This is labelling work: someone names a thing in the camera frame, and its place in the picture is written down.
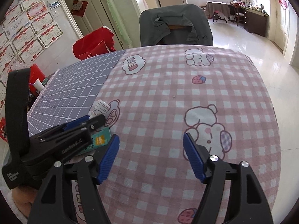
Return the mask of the person's left hand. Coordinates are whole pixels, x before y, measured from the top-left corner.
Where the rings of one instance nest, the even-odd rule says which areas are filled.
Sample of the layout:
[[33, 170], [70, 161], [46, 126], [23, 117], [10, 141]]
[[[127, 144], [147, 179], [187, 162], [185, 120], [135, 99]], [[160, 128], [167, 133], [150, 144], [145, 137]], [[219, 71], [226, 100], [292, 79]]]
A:
[[27, 223], [38, 191], [31, 187], [16, 187], [6, 194], [6, 201], [21, 223]]

